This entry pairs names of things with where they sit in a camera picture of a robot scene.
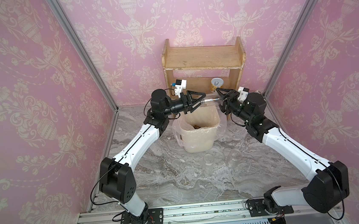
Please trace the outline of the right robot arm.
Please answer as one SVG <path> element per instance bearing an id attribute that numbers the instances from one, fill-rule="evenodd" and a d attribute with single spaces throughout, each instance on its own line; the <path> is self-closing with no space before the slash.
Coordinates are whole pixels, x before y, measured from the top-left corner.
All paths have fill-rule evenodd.
<path id="1" fill-rule="evenodd" d="M 260 143 L 265 144 L 292 163 L 308 181 L 294 187 L 276 186 L 264 194 L 263 205 L 269 214 L 283 214 L 284 207 L 310 206 L 319 213 L 330 214 L 338 204 L 345 216 L 344 200 L 350 195 L 348 167 L 341 161 L 323 158 L 286 134 L 280 126 L 265 116 L 267 102 L 262 94 L 247 88 L 217 88 L 221 112 L 242 120 L 241 127 Z"/>

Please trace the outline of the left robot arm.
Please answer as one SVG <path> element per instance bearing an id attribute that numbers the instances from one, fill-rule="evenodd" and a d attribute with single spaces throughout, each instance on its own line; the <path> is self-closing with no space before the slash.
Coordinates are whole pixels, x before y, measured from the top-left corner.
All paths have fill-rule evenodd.
<path id="1" fill-rule="evenodd" d="M 137 164 L 164 133 L 170 120 L 177 119 L 180 113 L 194 112 L 205 97 L 204 92 L 189 90 L 172 99 L 166 90 L 156 89 L 151 94 L 151 106 L 144 113 L 145 120 L 138 134 L 113 158 L 106 157 L 101 161 L 100 176 L 95 186 L 112 199 L 110 203 L 120 204 L 133 224 L 147 224 L 152 220 L 148 204 L 136 193 L 134 170 Z"/>

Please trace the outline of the yellow can on shelf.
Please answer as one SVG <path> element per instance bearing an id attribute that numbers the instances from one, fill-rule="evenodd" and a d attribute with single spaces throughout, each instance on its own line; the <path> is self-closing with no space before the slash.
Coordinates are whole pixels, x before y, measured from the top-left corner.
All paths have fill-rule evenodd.
<path id="1" fill-rule="evenodd" d="M 211 79 L 211 91 L 214 93 L 217 88 L 221 88 L 224 85 L 224 80 L 222 78 L 213 78 Z"/>

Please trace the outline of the wooden two-tier shelf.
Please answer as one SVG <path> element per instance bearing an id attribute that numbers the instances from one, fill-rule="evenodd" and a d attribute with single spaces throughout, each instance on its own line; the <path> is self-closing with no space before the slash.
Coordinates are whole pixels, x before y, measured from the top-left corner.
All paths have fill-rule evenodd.
<path id="1" fill-rule="evenodd" d="M 166 87 L 170 87 L 177 78 L 174 71 L 229 70 L 224 77 L 223 88 L 238 89 L 246 62 L 246 52 L 241 37 L 236 37 L 234 45 L 172 47 L 168 39 L 162 50 L 162 66 Z"/>

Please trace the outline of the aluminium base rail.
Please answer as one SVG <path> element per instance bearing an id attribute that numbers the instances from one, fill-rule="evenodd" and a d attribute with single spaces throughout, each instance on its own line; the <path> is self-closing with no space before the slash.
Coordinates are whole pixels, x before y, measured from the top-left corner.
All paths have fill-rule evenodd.
<path id="1" fill-rule="evenodd" d="M 269 214 L 258 198 L 159 206 L 146 224 L 349 224 L 341 205 L 329 213 L 309 206 L 286 206 Z M 82 213 L 77 224 L 134 224 L 120 211 Z"/>

